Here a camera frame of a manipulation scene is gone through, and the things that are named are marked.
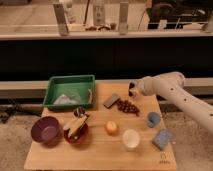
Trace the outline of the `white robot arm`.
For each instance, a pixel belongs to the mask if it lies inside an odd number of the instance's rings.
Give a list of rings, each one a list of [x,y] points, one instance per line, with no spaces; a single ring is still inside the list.
[[[129,93],[132,97],[159,95],[213,134],[213,106],[185,91],[184,83],[185,77],[180,72],[146,76],[136,80]]]

